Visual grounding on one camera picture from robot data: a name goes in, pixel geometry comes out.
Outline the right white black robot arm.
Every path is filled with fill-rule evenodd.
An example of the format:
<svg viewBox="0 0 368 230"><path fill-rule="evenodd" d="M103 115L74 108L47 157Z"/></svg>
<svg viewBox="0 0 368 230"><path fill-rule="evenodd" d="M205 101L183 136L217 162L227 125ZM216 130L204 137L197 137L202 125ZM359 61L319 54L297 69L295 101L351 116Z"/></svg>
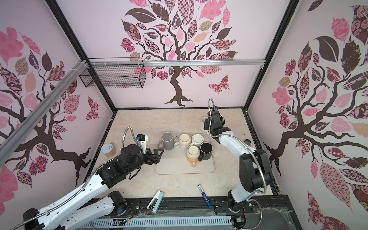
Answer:
<svg viewBox="0 0 368 230"><path fill-rule="evenodd" d="M256 194L266 194L267 187L273 183L273 174L267 162L264 150L254 149L226 127L221 113L209 109L204 130L211 138L226 147L239 160L239 184L230 191L230 198L234 203L249 201Z"/></svg>

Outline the grey mug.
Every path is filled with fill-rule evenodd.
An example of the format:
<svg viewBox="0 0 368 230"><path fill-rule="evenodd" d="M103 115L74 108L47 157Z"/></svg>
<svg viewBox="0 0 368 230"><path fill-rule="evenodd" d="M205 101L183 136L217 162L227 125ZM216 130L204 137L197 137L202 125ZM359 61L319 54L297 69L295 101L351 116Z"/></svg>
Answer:
<svg viewBox="0 0 368 230"><path fill-rule="evenodd" d="M159 141L158 148L168 151L174 149L174 136L171 132L165 132L162 134L162 138Z"/></svg>

